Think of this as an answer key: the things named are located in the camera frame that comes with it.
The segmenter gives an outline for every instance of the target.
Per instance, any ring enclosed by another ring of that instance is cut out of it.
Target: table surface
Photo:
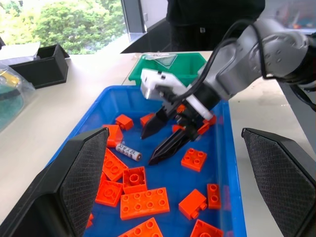
[[[137,53],[71,56],[67,83],[38,89],[32,103],[0,133],[0,223],[103,89],[133,84],[127,77],[139,57]],[[276,81],[258,79],[229,104],[247,234],[281,237],[259,193],[241,130],[277,133],[297,141],[315,160],[316,155]]]

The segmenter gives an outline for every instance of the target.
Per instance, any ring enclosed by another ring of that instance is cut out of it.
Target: black storage box
[[[40,59],[10,67],[36,89],[66,82],[68,65],[65,58],[69,55],[59,44],[39,48],[37,56]]]

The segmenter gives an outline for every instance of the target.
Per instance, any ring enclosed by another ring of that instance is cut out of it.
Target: green object
[[[198,71],[206,63],[206,60],[199,53],[178,53],[171,67],[164,67],[156,60],[146,60],[143,55],[138,61],[129,80],[134,80],[136,85],[141,84],[140,75],[143,68],[174,74],[185,86],[188,86],[198,76]]]

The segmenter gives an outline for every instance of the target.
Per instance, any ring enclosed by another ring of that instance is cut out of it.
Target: window
[[[126,33],[120,0],[0,0],[6,44],[59,43],[69,54],[90,54]]]

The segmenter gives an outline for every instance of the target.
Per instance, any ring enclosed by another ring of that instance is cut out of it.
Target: transparent plastic sheet
[[[0,63],[0,132],[29,104],[34,93],[31,83]]]

